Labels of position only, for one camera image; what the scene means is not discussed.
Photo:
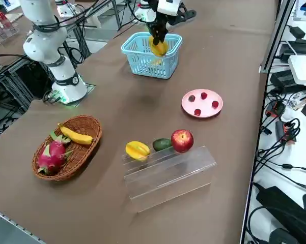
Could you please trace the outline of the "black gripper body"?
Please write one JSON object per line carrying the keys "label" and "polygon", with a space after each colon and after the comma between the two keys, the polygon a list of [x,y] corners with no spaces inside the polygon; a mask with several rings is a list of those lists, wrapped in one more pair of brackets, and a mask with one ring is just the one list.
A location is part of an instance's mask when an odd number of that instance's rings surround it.
{"label": "black gripper body", "polygon": [[148,14],[148,23],[154,24],[166,24],[167,16],[163,13],[158,12],[158,0],[148,0],[148,5],[150,7]]}

